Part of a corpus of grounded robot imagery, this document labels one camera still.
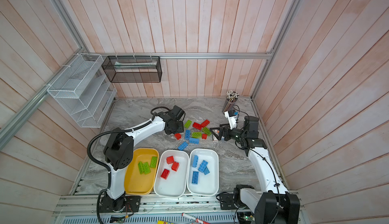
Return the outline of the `blue lego brick side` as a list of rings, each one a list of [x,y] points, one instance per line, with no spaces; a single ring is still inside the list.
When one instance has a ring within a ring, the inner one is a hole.
[[[200,140],[197,138],[189,138],[189,143],[191,144],[199,144]]]

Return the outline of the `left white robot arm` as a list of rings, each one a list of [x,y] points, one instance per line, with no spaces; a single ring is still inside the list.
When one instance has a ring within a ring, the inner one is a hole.
[[[89,159],[104,167],[108,173],[107,187],[99,192],[97,213],[108,210],[121,212],[129,207],[125,194],[125,174],[133,160],[134,146],[155,133],[165,132],[167,135],[184,132],[185,112],[178,106],[169,109],[164,106],[151,110],[151,119],[137,126],[122,130],[116,128],[96,135],[87,146]],[[105,160],[96,159],[91,152],[93,144],[101,137],[109,136],[103,149]]]

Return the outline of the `red long lego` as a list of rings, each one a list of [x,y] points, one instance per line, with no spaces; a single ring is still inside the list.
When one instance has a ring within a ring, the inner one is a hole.
[[[196,122],[194,122],[192,126],[193,126],[193,128],[195,128],[197,130],[200,130],[200,131],[202,130],[202,126]]]
[[[205,120],[203,123],[201,123],[201,127],[204,128],[210,123],[209,120]]]

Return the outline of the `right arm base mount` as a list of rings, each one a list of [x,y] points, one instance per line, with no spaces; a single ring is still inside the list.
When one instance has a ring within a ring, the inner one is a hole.
[[[233,193],[221,192],[216,195],[216,199],[220,203],[221,210],[245,208],[245,205],[239,205],[238,202],[234,200]]]

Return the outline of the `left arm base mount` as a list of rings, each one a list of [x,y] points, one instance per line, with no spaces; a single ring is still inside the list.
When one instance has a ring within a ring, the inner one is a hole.
[[[99,212],[138,212],[140,206],[140,196],[122,195],[117,200],[111,199],[108,195],[104,195],[100,199]]]

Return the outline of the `green lego brick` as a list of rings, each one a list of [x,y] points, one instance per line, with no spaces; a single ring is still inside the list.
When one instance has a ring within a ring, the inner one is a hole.
[[[148,162],[143,163],[142,166],[143,166],[143,172],[144,172],[144,174],[149,174],[149,173],[151,173],[151,168],[150,168],[150,165],[149,165]]]
[[[189,128],[192,124],[192,121],[191,120],[188,120],[185,124],[184,124],[184,127],[185,128]]]
[[[144,173],[144,167],[143,167],[143,163],[141,161],[138,162],[138,169],[139,169],[140,174]]]
[[[207,127],[202,128],[202,132],[207,134],[208,136],[212,135],[212,132]]]
[[[151,158],[150,168],[156,168],[157,164],[158,164],[158,157],[157,156],[153,156]]]
[[[195,139],[200,139],[200,138],[202,138],[202,133],[201,132],[193,132],[192,134],[191,134],[191,137],[192,138],[195,138]]]

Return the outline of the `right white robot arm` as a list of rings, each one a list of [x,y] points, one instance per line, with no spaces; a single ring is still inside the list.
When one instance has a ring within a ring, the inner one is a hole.
[[[296,224],[299,221],[300,200],[284,186],[273,166],[268,147],[259,138],[259,118],[245,116],[243,127],[238,127],[237,112],[225,112],[227,124],[211,129],[218,140],[234,140],[245,151],[254,166],[261,194],[252,186],[237,185],[234,201],[237,206],[247,206],[257,224]]]

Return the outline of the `blue lego brick bottom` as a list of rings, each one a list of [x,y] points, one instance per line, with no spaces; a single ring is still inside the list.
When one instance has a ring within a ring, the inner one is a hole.
[[[193,171],[191,183],[194,184],[194,185],[197,185],[198,181],[199,181],[199,172],[198,171]]]

